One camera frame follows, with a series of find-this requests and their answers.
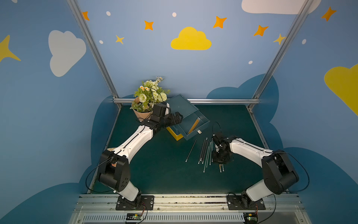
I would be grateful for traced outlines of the teal drawer cabinet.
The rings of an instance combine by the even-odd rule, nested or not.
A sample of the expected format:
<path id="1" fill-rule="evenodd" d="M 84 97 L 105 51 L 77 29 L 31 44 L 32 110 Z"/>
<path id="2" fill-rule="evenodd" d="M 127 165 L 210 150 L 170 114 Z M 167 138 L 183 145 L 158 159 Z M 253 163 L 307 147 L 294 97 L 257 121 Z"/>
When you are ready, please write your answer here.
<path id="1" fill-rule="evenodd" d="M 183 118 L 193 114 L 199 109 L 189 102 L 183 95 L 179 94 L 169 100 L 167 103 L 170 105 L 171 113 L 179 112 Z"/>

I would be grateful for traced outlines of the right aluminium frame post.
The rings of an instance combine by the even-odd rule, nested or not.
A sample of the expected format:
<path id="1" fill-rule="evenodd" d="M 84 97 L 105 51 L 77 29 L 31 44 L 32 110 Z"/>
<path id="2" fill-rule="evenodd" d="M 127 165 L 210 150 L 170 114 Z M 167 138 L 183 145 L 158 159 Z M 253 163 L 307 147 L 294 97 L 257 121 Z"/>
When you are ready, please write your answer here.
<path id="1" fill-rule="evenodd" d="M 297 16 L 295 17 L 290 29 L 286 34 L 286 38 L 283 40 L 283 43 L 278 49 L 270 67 L 268 68 L 267 72 L 265 73 L 263 79 L 261 80 L 257 90 L 255 91 L 252 99 L 259 100 L 260 96 L 262 95 L 264 89 L 266 88 L 267 84 L 269 83 L 270 79 L 274 75 L 274 72 L 278 68 L 280 62 L 282 61 L 284 55 L 286 54 L 287 50 L 289 49 L 292 41 L 296 37 L 297 33 L 299 32 L 300 28 L 302 27 L 303 23 L 305 22 L 307 16 L 309 15 L 309 10 L 314 3 L 314 0 L 307 0 L 304 1 L 302 7 L 298 11 Z"/>

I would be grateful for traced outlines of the lone black pencil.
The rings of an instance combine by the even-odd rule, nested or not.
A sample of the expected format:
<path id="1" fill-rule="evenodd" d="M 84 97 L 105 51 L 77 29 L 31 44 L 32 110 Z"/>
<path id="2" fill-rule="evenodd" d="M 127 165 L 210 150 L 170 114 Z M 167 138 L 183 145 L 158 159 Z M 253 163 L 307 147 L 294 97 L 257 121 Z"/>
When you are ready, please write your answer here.
<path id="1" fill-rule="evenodd" d="M 192 151 L 193 151 L 193 149 L 194 149 L 194 147 L 195 147 L 195 145 L 196 145 L 196 142 L 197 142 L 197 140 L 194 141 L 194 143 L 193 143 L 193 145 L 192 145 L 192 147 L 191 147 L 191 149 L 190 149 L 190 151 L 189 151 L 189 154 L 188 154 L 187 157 L 186 157 L 185 162 L 188 162 L 188 159 L 189 159 L 189 157 L 190 157 L 190 155 L 191 155 L 191 153 L 192 153 Z"/>

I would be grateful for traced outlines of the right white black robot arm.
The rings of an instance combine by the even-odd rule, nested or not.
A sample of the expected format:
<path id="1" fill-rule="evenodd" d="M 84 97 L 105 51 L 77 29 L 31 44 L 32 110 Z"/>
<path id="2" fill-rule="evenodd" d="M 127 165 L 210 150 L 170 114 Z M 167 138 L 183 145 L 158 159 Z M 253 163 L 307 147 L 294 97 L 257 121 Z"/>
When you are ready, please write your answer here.
<path id="1" fill-rule="evenodd" d="M 213 134 L 212 140 L 215 148 L 212 153 L 214 163 L 226 164 L 230 162 L 232 154 L 238 154 L 262 169 L 263 179 L 241 193 L 241 204 L 244 207 L 250 207 L 263 197 L 280 195 L 299 181 L 291 160 L 282 150 L 264 149 L 235 136 Z"/>

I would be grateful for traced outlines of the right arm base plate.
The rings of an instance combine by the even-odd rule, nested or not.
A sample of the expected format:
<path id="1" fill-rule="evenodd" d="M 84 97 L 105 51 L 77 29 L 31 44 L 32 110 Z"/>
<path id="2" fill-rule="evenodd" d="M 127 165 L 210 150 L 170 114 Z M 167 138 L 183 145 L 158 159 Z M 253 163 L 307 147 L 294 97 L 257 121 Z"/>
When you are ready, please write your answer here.
<path id="1" fill-rule="evenodd" d="M 266 210 L 262 199 L 254 202 L 247 196 L 234 194 L 227 195 L 226 199 L 229 210 Z"/>

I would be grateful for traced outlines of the teal drawer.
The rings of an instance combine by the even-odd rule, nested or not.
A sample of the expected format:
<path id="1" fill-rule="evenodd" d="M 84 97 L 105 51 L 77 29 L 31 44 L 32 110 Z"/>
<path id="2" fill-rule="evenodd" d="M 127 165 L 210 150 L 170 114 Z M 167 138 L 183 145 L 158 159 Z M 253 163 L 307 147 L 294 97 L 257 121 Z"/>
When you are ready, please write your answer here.
<path id="1" fill-rule="evenodd" d="M 201 121 L 199 122 L 197 128 L 191 134 L 187 135 L 198 117 L 201 118 Z M 209 127 L 209 124 L 210 120 L 200 111 L 196 111 L 193 114 L 185 117 L 180 124 L 171 126 L 170 128 L 173 129 L 177 134 L 182 134 L 185 140 L 189 140 L 194 136 L 202 133 L 206 128 Z"/>

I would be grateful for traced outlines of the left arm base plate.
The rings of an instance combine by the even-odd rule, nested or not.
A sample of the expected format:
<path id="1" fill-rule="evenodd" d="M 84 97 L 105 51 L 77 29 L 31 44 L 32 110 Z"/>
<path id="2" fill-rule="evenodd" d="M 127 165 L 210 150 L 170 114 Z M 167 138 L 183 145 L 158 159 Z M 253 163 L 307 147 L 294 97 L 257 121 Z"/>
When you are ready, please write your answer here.
<path id="1" fill-rule="evenodd" d="M 153 195 L 139 195 L 134 201 L 129 201 L 123 196 L 119 196 L 115 209 L 117 211 L 139 211 L 145 208 L 145 210 L 152 211 L 154 199 L 155 197 Z"/>

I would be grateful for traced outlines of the left green circuit board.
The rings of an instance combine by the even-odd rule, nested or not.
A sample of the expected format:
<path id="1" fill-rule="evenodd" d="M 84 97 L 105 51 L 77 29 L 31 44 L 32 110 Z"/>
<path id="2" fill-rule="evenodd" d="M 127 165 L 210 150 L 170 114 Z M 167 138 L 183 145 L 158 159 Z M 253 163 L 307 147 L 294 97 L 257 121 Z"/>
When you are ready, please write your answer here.
<path id="1" fill-rule="evenodd" d="M 125 221 L 126 222 L 140 222 L 142 221 L 143 215 L 138 213 L 127 213 Z"/>

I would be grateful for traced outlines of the right green circuit board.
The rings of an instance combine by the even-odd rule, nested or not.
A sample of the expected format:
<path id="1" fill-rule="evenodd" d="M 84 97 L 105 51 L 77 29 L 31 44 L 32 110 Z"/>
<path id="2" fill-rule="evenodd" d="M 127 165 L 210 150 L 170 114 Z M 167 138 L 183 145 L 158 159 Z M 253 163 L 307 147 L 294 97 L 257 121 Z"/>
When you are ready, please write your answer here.
<path id="1" fill-rule="evenodd" d="M 258 214 L 256 213 L 244 213 L 243 214 L 245 224 L 257 224 L 258 223 Z"/>

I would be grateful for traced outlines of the yellow bottom drawer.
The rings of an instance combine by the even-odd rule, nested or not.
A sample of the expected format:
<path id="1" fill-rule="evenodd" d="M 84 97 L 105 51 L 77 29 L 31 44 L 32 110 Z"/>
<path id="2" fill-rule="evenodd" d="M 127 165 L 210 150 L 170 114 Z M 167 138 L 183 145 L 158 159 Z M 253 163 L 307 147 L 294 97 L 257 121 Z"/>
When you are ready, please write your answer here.
<path id="1" fill-rule="evenodd" d="M 182 134 L 177 134 L 173 129 L 171 129 L 170 127 L 167 127 L 167 131 L 171 134 L 171 136 L 176 140 L 179 141 L 183 138 Z"/>

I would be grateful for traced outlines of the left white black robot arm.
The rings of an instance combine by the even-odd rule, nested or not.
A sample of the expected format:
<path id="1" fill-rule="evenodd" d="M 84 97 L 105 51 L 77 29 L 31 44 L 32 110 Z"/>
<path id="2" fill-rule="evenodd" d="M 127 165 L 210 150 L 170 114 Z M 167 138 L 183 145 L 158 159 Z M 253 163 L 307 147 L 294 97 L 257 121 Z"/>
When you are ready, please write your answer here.
<path id="1" fill-rule="evenodd" d="M 152 114 L 149 119 L 143 120 L 124 143 L 101 154 L 97 180 L 127 201 L 139 203 L 140 190 L 130 181 L 131 160 L 160 130 L 180 124 L 182 120 L 183 116 L 178 112 L 160 116 Z"/>

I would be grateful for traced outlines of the aluminium front rail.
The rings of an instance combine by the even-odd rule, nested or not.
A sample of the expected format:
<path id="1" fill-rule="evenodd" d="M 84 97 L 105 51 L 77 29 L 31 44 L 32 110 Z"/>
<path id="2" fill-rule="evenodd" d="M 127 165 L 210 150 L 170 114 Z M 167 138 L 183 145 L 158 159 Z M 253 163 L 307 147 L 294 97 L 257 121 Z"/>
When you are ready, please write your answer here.
<path id="1" fill-rule="evenodd" d="M 266 210 L 229 210 L 226 194 L 154 194 L 152 211 L 117 211 L 116 195 L 81 195 L 71 224 L 244 224 L 244 213 L 258 214 L 259 224 L 309 224 L 311 220 L 297 194 L 268 196 Z M 143 215 L 126 222 L 127 213 Z"/>

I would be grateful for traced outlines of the aluminium frame post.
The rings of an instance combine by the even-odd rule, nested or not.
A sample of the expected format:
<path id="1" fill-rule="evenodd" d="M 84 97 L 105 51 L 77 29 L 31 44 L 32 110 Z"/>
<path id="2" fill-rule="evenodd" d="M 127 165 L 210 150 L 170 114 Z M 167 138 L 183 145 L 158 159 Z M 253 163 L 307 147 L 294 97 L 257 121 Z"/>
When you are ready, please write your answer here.
<path id="1" fill-rule="evenodd" d="M 287 50 L 289 49 L 292 41 L 296 37 L 297 33 L 299 32 L 300 28 L 302 27 L 303 23 L 305 22 L 307 16 L 309 15 L 309 10 L 314 3 L 314 0 L 307 0 L 304 1 L 302 7 L 298 11 L 297 16 L 295 17 L 290 29 L 286 34 L 286 38 L 283 40 L 283 43 L 278 49 L 270 67 L 268 68 L 267 72 L 265 73 L 263 79 L 261 80 L 257 90 L 255 91 L 252 99 L 259 100 L 260 96 L 262 95 L 264 89 L 266 88 L 267 84 L 269 83 L 270 79 L 274 75 L 274 72 L 278 68 L 280 62 L 282 61 L 284 55 L 286 54 Z"/>
<path id="2" fill-rule="evenodd" d="M 115 103 L 114 100 L 119 98 L 118 93 L 116 91 L 116 88 L 114 86 L 112 78 L 110 77 L 110 74 L 104 64 L 104 61 L 100 55 L 100 52 L 96 46 L 95 40 L 90 32 L 87 22 L 82 14 L 80 5 L 79 5 L 78 1 L 76 1 L 76 0 L 67 0 L 67 3 L 72 11 L 72 14 L 74 15 L 74 17 L 77 21 L 77 24 L 86 40 L 87 45 L 89 46 L 89 49 L 98 65 L 98 68 L 99 68 L 111 94 L 112 94 L 112 98 L 113 98 L 112 101 L 113 101 L 113 103 Z M 115 104 L 117 105 L 117 107 L 119 109 L 121 109 L 122 103 L 115 103 Z"/>

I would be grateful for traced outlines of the artificial green white flowers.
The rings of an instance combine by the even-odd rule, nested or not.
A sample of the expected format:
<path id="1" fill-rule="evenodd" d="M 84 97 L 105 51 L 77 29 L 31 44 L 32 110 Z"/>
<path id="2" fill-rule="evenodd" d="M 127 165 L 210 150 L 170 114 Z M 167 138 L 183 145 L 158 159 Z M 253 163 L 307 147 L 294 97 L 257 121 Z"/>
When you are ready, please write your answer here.
<path id="1" fill-rule="evenodd" d="M 134 97 L 138 97 L 140 94 L 149 96 L 150 98 L 166 101 L 168 94 L 170 93 L 169 89 L 163 89 L 159 84 L 163 81 L 162 77 L 156 77 L 156 80 L 147 80 L 142 82 L 142 85 L 134 93 Z"/>

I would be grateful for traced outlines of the aluminium back frame bar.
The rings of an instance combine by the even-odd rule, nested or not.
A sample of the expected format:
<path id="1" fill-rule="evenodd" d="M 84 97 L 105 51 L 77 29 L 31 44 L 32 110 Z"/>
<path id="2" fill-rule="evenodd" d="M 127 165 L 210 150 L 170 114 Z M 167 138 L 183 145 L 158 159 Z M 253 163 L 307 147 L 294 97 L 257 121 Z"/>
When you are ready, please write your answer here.
<path id="1" fill-rule="evenodd" d="M 249 104 L 259 104 L 259 99 L 187 99 L 192 104 L 223 104 L 223 105 L 249 105 Z M 131 103 L 134 99 L 131 98 L 114 98 L 114 103 Z"/>

